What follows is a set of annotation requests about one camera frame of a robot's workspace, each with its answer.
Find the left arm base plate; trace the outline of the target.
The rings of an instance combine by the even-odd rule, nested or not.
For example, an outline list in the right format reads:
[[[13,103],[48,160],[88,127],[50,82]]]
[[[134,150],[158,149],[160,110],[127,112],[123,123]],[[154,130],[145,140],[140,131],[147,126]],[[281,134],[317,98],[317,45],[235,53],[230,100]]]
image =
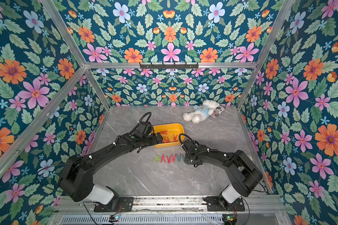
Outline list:
[[[108,204],[97,203],[94,212],[131,212],[133,197],[114,197]]]

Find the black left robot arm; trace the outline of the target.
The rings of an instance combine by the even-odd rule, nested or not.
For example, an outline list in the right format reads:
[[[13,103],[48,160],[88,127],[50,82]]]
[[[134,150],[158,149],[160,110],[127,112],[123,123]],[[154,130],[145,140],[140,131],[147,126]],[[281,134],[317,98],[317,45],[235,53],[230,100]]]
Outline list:
[[[139,122],[129,133],[117,136],[102,149],[82,157],[70,157],[60,175],[58,186],[75,202],[92,201],[107,205],[116,192],[94,183],[94,175],[109,162],[134,150],[161,144],[161,133],[155,133],[150,122]]]

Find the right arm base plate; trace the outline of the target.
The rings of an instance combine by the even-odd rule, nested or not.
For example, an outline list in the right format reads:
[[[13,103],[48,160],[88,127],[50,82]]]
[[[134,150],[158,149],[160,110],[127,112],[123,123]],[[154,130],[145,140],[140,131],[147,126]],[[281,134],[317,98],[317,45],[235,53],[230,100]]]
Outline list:
[[[205,197],[203,199],[207,204],[208,211],[245,211],[245,204],[243,199],[237,198],[233,203],[226,202],[223,198],[219,197]]]

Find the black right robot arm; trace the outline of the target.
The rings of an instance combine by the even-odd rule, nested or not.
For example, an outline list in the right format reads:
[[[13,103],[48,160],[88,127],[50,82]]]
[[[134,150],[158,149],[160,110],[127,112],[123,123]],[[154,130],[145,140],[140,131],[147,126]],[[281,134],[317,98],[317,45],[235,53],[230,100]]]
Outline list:
[[[243,151],[221,152],[197,141],[187,139],[180,142],[186,153],[186,164],[195,168],[204,163],[222,168],[230,184],[219,194],[218,203],[222,207],[233,204],[241,197],[248,197],[263,179],[263,174]]]

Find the yellow plastic storage box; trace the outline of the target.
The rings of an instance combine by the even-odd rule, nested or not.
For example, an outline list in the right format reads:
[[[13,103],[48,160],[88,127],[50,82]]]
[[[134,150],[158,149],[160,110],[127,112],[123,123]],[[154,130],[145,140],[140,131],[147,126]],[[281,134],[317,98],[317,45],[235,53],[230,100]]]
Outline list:
[[[155,145],[156,148],[180,145],[179,135],[184,134],[184,128],[179,123],[170,123],[154,126],[154,132],[160,133],[162,143]]]

